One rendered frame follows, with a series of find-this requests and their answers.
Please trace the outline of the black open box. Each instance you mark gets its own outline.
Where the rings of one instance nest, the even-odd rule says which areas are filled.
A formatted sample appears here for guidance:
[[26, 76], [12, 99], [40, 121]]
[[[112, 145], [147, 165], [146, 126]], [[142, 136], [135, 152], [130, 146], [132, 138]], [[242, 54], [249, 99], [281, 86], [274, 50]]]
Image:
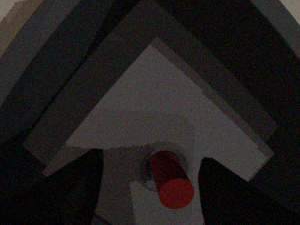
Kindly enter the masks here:
[[44, 180], [155, 38], [273, 150], [250, 184], [300, 216], [300, 24], [280, 0], [44, 0], [0, 58], [0, 201]]

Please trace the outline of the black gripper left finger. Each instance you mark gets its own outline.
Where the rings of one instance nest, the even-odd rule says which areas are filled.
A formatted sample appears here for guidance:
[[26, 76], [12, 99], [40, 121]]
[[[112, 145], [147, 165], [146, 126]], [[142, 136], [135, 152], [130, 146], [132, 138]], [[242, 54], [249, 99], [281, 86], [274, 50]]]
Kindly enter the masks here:
[[92, 225], [104, 170], [93, 148], [24, 192], [0, 201], [0, 225]]

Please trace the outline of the dark red peg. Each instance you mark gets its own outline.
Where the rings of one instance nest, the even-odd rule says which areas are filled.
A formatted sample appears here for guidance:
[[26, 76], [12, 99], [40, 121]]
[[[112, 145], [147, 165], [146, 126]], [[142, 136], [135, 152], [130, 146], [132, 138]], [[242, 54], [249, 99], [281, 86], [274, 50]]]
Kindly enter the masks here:
[[158, 152], [150, 156], [159, 201], [166, 208], [185, 208], [194, 200], [195, 190], [173, 152]]

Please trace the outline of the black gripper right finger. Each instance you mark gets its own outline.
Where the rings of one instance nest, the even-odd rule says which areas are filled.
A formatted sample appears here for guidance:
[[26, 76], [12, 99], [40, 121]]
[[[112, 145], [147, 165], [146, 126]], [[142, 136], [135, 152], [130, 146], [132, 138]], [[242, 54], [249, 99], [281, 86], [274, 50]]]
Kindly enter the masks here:
[[204, 225], [300, 225], [299, 214], [215, 158], [202, 158], [198, 181]]

